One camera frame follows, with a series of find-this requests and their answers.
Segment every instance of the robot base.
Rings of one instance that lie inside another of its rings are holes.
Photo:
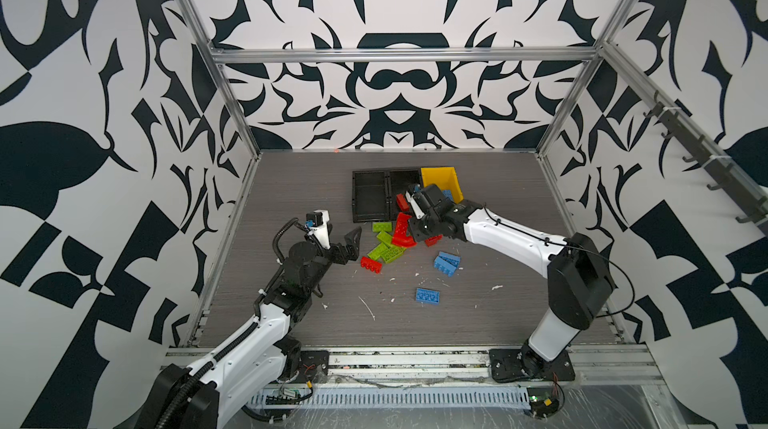
[[[562,351],[552,362],[544,363],[541,370],[530,374],[524,364],[522,349],[491,349],[491,377],[498,383],[516,381],[573,381],[576,378],[568,351]]]

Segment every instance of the gray wooden floor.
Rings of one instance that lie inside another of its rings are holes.
[[[486,202],[517,223],[565,233],[533,154],[268,152],[256,170],[200,346],[218,345],[250,317],[257,291],[277,269],[271,242],[285,221],[328,209],[331,241],[339,242],[355,227],[352,171],[440,165],[456,168],[466,198]],[[287,232],[283,252],[300,240],[301,231]],[[364,224],[361,252],[377,243],[371,223]],[[460,255],[463,269],[451,278],[434,269],[438,251]],[[547,284],[539,274],[492,249],[450,239],[409,249],[378,275],[355,262],[333,265],[321,286],[325,297],[313,298],[312,309],[293,331],[305,346],[520,344],[547,310]],[[417,287],[440,291],[440,305],[417,303]],[[597,319],[575,342],[613,341],[606,320]]]

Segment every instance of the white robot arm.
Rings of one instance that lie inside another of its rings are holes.
[[[545,234],[475,202],[454,204],[434,184],[421,190],[412,187],[406,198],[416,214],[409,220],[416,241],[445,235],[485,245],[548,279],[549,309],[522,349],[495,349],[490,355],[497,382],[551,380],[567,360],[565,347],[589,327],[615,289],[591,240],[580,234],[570,239]],[[285,258],[278,243],[293,226],[306,232],[306,241],[294,244]],[[360,228],[347,234],[344,244],[330,243],[330,229],[327,211],[308,214],[304,225],[292,219],[283,226],[273,240],[280,268],[255,300],[254,317],[205,357],[185,368],[166,367],[155,380],[136,428],[221,429],[264,386],[294,377],[301,343],[288,335],[291,328],[311,306],[312,293],[322,297],[320,280],[331,264],[345,264],[360,255]]]
[[[416,214],[411,235],[423,241],[437,235],[495,249],[521,261],[548,280],[549,309],[520,351],[491,353],[497,382],[549,378],[565,362],[565,347],[592,320],[616,289],[605,259],[589,237],[570,239],[508,221],[484,206],[464,200],[454,204],[434,184],[406,194]]]
[[[328,211],[306,217],[305,224],[291,219],[275,235],[272,247],[280,267],[259,291],[254,316],[187,367],[163,369],[142,406],[137,429],[221,429],[264,386],[296,376],[301,343],[288,333],[309,310],[312,294],[322,297],[320,280],[331,264],[358,259],[362,233],[358,227],[344,236],[344,243],[331,244]],[[291,227],[305,232],[305,241],[295,243],[286,258],[279,242]],[[311,393],[311,383],[307,386]]]

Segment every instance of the red lego brick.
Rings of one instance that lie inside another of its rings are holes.
[[[392,236],[392,243],[394,245],[398,245],[400,247],[413,247],[416,245],[416,241],[413,240],[413,237],[408,235],[408,219],[410,219],[411,216],[400,212],[397,215],[397,225],[395,225],[395,234]]]
[[[408,205],[408,201],[406,201],[406,196],[403,194],[397,195],[397,206],[403,212],[408,212],[411,210],[411,206]]]
[[[433,245],[437,244],[437,241],[442,239],[442,234],[436,235],[435,237],[431,237],[424,241],[425,244],[427,244],[427,247],[432,247]]]
[[[373,259],[368,259],[367,257],[363,257],[360,259],[360,267],[368,269],[371,272],[376,272],[377,274],[381,274],[382,271],[382,263],[378,261],[374,261]]]

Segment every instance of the hook rack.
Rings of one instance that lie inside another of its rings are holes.
[[[768,195],[685,112],[679,107],[668,107],[657,102],[644,116],[658,118],[667,128],[662,136],[665,139],[676,138],[690,154],[683,160],[699,163],[714,179],[715,184],[706,185],[710,191],[722,189],[744,211],[744,216],[736,217],[738,223],[754,223],[763,234],[768,235]]]

